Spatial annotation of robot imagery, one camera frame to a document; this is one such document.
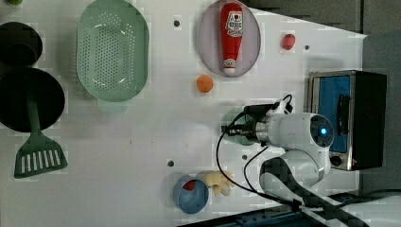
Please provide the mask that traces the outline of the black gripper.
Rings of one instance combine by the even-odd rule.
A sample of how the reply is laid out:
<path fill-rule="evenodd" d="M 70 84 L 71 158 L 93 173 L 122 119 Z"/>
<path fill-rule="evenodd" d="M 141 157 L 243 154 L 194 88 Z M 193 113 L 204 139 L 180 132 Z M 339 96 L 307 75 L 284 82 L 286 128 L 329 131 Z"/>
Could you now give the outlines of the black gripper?
<path fill-rule="evenodd" d="M 241 116 L 227 125 L 220 127 L 222 132 L 234 137 L 238 143 L 258 143 L 256 137 L 256 121 L 250 116 Z"/>

